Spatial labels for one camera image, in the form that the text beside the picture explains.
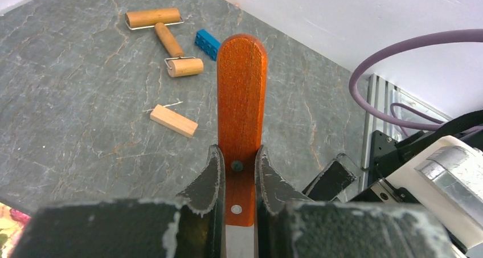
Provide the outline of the metal scraper with wooden handle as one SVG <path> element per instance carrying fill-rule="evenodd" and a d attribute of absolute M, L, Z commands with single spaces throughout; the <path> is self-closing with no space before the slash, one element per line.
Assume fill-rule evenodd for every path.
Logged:
<path fill-rule="evenodd" d="M 235 34 L 218 51 L 218 145 L 226 168 L 227 257 L 255 256 L 255 158 L 261 147 L 267 69 L 267 52 L 252 35 Z"/>

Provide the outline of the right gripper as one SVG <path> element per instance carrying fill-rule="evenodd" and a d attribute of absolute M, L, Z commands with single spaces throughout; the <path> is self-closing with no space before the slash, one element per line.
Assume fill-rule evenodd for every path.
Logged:
<path fill-rule="evenodd" d="M 384 144 L 384 134 L 375 131 L 368 183 L 386 182 L 390 174 L 436 142 L 438 136 L 455 136 L 482 149 L 482 111 L 460 116 L 432 134 L 418 132 L 398 143 Z M 255 159 L 256 257 L 455 255 L 443 225 L 420 206 L 324 202 L 335 200 L 355 181 L 355 175 L 342 164 L 342 157 L 338 155 L 302 194 L 272 167 L 267 148 L 259 149 Z"/>

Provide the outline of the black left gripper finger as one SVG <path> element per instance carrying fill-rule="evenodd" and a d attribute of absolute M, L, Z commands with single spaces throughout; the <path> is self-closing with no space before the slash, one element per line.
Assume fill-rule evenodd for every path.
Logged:
<path fill-rule="evenodd" d="M 225 165 L 209 147 L 202 172 L 171 199 L 58 203 L 39 209 L 12 257 L 225 257 Z"/>

